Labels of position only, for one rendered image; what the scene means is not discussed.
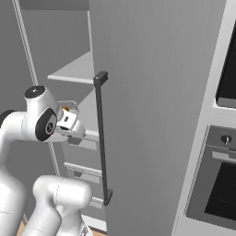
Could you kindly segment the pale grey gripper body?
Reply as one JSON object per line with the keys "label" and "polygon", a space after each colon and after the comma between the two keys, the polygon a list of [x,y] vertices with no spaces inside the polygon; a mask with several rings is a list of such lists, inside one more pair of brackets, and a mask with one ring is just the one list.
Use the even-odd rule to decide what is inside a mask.
{"label": "pale grey gripper body", "polygon": [[86,133],[85,126],[79,121],[77,116],[67,116],[66,117],[66,134],[68,136],[83,138]]}

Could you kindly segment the clear food container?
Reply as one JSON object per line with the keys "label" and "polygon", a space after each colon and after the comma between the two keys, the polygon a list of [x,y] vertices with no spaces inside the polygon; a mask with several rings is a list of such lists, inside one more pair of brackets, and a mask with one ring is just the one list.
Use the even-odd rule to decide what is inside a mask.
{"label": "clear food container", "polygon": [[[64,110],[62,107],[67,107],[69,112]],[[61,100],[58,102],[57,114],[62,115],[63,113],[73,113],[78,114],[77,103],[73,100]]]}

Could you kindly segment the grey fridge rack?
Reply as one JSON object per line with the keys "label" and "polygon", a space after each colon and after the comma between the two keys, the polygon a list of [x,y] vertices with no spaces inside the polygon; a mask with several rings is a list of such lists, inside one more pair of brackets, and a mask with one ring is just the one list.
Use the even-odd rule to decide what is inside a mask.
{"label": "grey fridge rack", "polygon": [[73,175],[81,180],[100,183],[102,174],[100,170],[65,162],[64,166],[73,172]]}
{"label": "grey fridge rack", "polygon": [[93,196],[91,198],[91,201],[90,201],[89,205],[91,207],[96,207],[98,209],[103,209],[103,206],[104,206],[103,200],[101,198],[98,198],[98,197],[95,197],[95,196]]}

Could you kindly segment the grey fridge shelf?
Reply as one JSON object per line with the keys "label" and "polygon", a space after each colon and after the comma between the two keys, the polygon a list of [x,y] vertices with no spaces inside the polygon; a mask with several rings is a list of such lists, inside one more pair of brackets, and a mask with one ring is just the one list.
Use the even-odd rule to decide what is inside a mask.
{"label": "grey fridge shelf", "polygon": [[94,63],[92,52],[85,53],[73,62],[48,76],[51,80],[76,82],[89,85],[93,84],[93,77]]}

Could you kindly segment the grey fridge door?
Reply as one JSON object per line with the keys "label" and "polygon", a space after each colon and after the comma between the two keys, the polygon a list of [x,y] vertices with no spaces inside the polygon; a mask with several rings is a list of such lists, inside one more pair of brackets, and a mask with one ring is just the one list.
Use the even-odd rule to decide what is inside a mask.
{"label": "grey fridge door", "polygon": [[226,0],[89,0],[108,236],[171,236]]}

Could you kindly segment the grey fridge body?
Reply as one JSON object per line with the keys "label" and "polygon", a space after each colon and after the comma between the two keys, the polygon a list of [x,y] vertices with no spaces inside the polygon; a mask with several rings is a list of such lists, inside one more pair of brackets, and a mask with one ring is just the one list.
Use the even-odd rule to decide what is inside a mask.
{"label": "grey fridge body", "polygon": [[[92,52],[89,0],[0,0],[0,112],[25,110],[25,90],[44,85],[57,100],[77,103],[86,128],[78,146],[14,143],[7,167],[27,188],[42,174],[79,179],[65,162],[101,171],[94,85],[48,78],[88,52]],[[102,180],[85,182],[91,185],[93,196],[103,200]],[[88,205],[82,217],[92,229],[107,230],[104,206]]]}

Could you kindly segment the pale grey appliance cabinet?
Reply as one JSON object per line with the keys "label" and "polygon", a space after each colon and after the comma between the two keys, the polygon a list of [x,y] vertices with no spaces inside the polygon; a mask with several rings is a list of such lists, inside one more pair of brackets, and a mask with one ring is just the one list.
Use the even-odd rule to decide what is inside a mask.
{"label": "pale grey appliance cabinet", "polygon": [[206,223],[186,217],[195,180],[200,168],[204,146],[207,141],[209,126],[236,128],[236,109],[219,107],[216,103],[216,92],[220,74],[224,66],[230,37],[236,21],[236,0],[227,0],[217,37],[217,43],[206,83],[205,95],[195,130],[195,138],[188,161],[183,189],[176,212],[171,236],[236,236],[236,230]]}

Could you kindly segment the grey oven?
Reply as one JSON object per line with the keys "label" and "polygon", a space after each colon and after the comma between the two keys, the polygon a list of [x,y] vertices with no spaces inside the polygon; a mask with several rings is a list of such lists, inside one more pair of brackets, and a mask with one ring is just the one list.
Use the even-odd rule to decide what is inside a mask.
{"label": "grey oven", "polygon": [[[228,145],[224,135],[232,137]],[[214,159],[213,151],[236,153],[236,129],[209,126],[186,217],[236,230],[236,163]]]}

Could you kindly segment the black oven knob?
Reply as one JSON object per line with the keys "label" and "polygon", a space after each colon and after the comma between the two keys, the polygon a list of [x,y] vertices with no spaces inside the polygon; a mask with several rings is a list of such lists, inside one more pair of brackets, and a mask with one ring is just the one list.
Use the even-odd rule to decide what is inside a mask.
{"label": "black oven knob", "polygon": [[224,135],[220,139],[225,145],[228,145],[232,141],[232,137],[228,135]]}

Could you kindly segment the black microwave oven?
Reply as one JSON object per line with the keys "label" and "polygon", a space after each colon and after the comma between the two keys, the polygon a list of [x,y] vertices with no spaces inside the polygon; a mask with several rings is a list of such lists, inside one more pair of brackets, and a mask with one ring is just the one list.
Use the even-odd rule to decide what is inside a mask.
{"label": "black microwave oven", "polygon": [[230,39],[216,100],[218,106],[236,108],[236,27]]}

